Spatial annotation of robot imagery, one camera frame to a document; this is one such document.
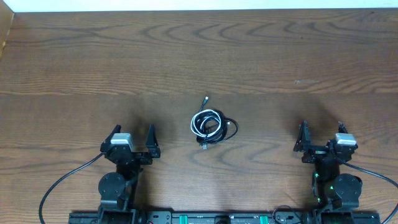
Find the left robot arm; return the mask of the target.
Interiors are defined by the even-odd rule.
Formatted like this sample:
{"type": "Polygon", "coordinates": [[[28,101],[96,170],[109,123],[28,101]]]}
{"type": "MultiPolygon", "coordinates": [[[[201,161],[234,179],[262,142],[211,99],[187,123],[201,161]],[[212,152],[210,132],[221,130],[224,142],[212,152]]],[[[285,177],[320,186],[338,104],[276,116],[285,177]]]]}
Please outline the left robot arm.
{"type": "Polygon", "coordinates": [[[149,126],[146,147],[145,152],[135,152],[132,135],[122,133],[120,125],[101,143],[100,151],[116,165],[116,170],[105,174],[98,184],[99,223],[148,222],[146,212],[136,208],[134,200],[142,167],[161,155],[153,124],[149,126]]]}

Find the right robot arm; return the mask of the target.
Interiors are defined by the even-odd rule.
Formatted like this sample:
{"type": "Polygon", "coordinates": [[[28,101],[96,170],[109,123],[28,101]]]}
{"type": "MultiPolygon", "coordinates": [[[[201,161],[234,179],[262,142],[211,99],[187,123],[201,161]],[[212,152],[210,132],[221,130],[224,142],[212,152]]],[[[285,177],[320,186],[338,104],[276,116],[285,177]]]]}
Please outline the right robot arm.
{"type": "Polygon", "coordinates": [[[294,146],[302,152],[302,162],[314,164],[312,192],[318,205],[303,214],[304,223],[354,223],[353,210],[359,207],[362,180],[351,174],[342,174],[340,165],[352,159],[358,145],[354,136],[339,123],[338,132],[324,146],[312,144],[308,123],[299,125],[294,146]]]}

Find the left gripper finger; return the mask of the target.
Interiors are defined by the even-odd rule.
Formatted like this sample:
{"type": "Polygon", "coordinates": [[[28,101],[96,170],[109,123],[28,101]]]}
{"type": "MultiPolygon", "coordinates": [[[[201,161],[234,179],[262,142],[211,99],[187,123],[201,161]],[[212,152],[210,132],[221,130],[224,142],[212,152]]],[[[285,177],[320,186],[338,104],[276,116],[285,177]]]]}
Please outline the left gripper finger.
{"type": "Polygon", "coordinates": [[[153,124],[149,127],[149,132],[146,139],[146,147],[152,158],[160,158],[161,150],[155,135],[155,126],[153,124]]]}
{"type": "Polygon", "coordinates": [[[109,145],[111,145],[111,139],[113,138],[113,136],[116,134],[116,133],[120,133],[120,130],[121,130],[121,125],[116,125],[115,127],[114,127],[114,129],[111,131],[111,133],[109,134],[109,136],[101,143],[101,149],[108,149],[109,148],[109,145]]]}

